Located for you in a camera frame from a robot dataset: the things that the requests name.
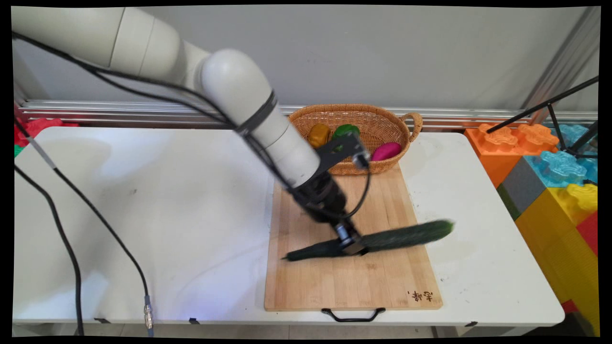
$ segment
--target floor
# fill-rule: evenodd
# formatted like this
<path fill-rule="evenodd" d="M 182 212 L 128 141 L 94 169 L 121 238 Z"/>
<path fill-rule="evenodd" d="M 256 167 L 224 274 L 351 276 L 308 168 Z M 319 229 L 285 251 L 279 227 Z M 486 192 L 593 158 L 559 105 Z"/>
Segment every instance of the floor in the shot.
<path fill-rule="evenodd" d="M 40 335 L 52 335 L 53 324 L 20 325 Z M 86 335 L 146 337 L 142 324 L 85 324 Z M 155 336 L 221 339 L 392 339 L 433 338 L 431 327 L 300 326 L 300 325 L 155 325 Z"/>

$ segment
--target wicker basket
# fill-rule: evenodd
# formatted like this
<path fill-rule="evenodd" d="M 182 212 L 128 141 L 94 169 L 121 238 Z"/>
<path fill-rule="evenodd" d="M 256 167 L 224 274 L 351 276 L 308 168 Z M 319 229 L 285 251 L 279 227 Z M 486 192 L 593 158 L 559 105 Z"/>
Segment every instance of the wicker basket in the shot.
<path fill-rule="evenodd" d="M 414 119 L 412 135 L 404 123 L 408 117 Z M 402 150 L 398 155 L 370 163 L 372 173 L 385 172 L 393 167 L 404 156 L 410 142 L 419 136 L 423 127 L 423 119 L 418 113 L 412 112 L 398 118 L 393 112 L 366 104 L 311 105 L 291 114 L 289 120 L 304 138 L 308 137 L 310 129 L 317 123 L 325 124 L 331 129 L 330 139 L 337 127 L 343 124 L 356 125 L 360 131 L 361 142 L 371 154 L 384 143 L 399 143 Z M 344 159 L 329 172 L 339 175 L 366 173 L 365 170 L 355 168 L 351 158 Z"/>

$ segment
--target white table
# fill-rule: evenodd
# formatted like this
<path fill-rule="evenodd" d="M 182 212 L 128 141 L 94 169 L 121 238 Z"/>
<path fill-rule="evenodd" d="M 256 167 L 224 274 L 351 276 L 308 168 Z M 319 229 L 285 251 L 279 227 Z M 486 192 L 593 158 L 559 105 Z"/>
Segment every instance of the white table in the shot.
<path fill-rule="evenodd" d="M 263 308 L 273 179 L 229 130 L 53 127 L 37 141 L 140 262 L 156 323 L 335 324 Z M 83 318 L 142 323 L 136 269 L 28 146 L 15 163 L 55 200 L 83 275 Z M 418 221 L 455 221 L 427 245 L 444 305 L 370 325 L 519 327 L 564 319 L 467 139 L 421 133 L 400 160 Z M 46 201 L 15 173 L 13 322 L 74 322 L 73 270 Z M 338 312 L 365 316 L 370 312 Z"/>

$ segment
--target yellow building block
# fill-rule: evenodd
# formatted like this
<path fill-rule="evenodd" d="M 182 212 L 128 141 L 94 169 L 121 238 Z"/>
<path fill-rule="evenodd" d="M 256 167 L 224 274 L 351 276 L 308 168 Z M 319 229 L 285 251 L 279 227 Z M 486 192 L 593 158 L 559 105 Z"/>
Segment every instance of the yellow building block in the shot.
<path fill-rule="evenodd" d="M 529 218 L 521 215 L 515 221 L 515 224 L 523 235 L 523 239 L 525 239 L 525 242 L 527 243 L 527 246 L 529 247 L 531 253 L 534 255 L 535 261 L 540 266 L 540 270 L 542 270 L 544 277 L 546 277 L 546 280 L 548 281 L 548 284 L 553 290 L 554 295 L 557 297 L 560 303 L 569 301 L 570 293 L 565 290 L 565 286 L 559 276 L 557 276 L 557 273 L 554 271 L 551 262 L 549 262 L 544 257 L 543 250 L 541 250 L 540 247 L 536 244 L 534 235 L 537 235 L 537 232 L 529 230 Z"/>
<path fill-rule="evenodd" d="M 597 211 L 597 186 L 593 184 L 570 184 L 566 188 L 550 189 L 555 200 L 576 226 Z"/>
<path fill-rule="evenodd" d="M 573 300 L 599 336 L 597 256 L 576 225 L 597 210 L 597 187 L 547 188 L 515 221 L 560 303 Z"/>
<path fill-rule="evenodd" d="M 546 188 L 517 219 L 517 227 L 532 252 L 535 247 L 543 252 L 568 231 L 576 231 L 572 219 L 553 196 L 553 192 L 560 191 L 556 189 L 563 188 Z"/>
<path fill-rule="evenodd" d="M 580 233 L 569 231 L 544 251 L 561 288 L 599 335 L 599 264 Z"/>

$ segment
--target gray wall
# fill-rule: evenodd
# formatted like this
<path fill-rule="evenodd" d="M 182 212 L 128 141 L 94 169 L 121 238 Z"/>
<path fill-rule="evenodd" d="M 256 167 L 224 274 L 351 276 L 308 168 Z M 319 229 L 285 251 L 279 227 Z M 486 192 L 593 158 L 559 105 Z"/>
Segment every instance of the gray wall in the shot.
<path fill-rule="evenodd" d="M 584 67 L 572 87 L 584 83 L 588 79 L 599 75 L 599 49 Z M 599 100 L 599 83 L 590 85 L 589 87 L 570 95 L 568 98 L 562 99 L 555 105 L 558 110 L 567 111 L 597 111 Z"/>
<path fill-rule="evenodd" d="M 246 52 L 282 104 L 519 108 L 584 7 L 143 9 L 205 50 Z M 27 43 L 13 43 L 13 58 L 15 78 L 31 99 L 143 100 Z"/>

